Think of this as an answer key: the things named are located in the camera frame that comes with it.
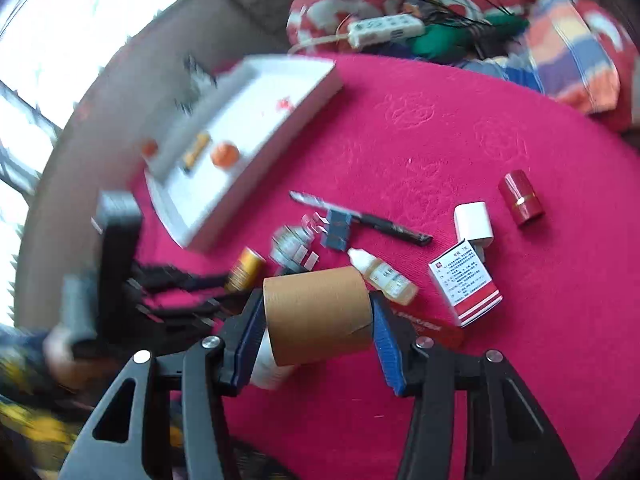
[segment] hand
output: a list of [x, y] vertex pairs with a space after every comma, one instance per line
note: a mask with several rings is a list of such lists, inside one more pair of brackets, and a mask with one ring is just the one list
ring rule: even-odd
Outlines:
[[85, 389], [92, 381], [116, 373], [120, 366], [115, 359], [75, 360], [69, 345], [69, 330], [55, 327], [44, 340], [44, 359], [51, 376], [65, 388], [73, 391]]

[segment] white extension cord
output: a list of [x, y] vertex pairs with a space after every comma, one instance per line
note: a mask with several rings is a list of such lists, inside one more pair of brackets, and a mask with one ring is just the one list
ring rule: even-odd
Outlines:
[[414, 38], [424, 34], [424, 23], [410, 14], [394, 14], [369, 20], [359, 20], [350, 23], [347, 34], [336, 34], [323, 38], [312, 38], [301, 41], [289, 50], [289, 54], [295, 54], [304, 48], [318, 44], [337, 43], [347, 40], [355, 50], [361, 50], [365, 46], [386, 43], [387, 41]]

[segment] red cylinder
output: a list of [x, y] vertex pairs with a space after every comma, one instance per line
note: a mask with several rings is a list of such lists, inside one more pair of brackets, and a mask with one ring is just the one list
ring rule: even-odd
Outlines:
[[518, 227], [545, 213], [533, 186], [522, 170], [507, 173], [498, 184], [498, 190]]

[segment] orange ball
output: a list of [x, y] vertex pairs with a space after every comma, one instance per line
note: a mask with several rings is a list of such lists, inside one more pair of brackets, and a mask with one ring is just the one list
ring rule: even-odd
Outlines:
[[140, 153], [145, 158], [151, 158], [158, 152], [158, 143], [154, 139], [147, 139], [142, 143]]
[[228, 170], [238, 160], [240, 160], [240, 152], [231, 142], [220, 142], [211, 152], [213, 165], [223, 170]]

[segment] person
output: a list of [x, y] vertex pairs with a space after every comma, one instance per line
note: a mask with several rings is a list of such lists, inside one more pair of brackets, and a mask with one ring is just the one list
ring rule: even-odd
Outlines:
[[[82, 394], [113, 378], [120, 365], [100, 358], [75, 360], [68, 330], [28, 333], [0, 325], [0, 424], [12, 453], [19, 452], [46, 480], [55, 480], [92, 407]], [[172, 447], [182, 446], [179, 402], [171, 414]], [[242, 480], [295, 480], [276, 460], [233, 439]], [[174, 478], [186, 478], [174, 468]]]

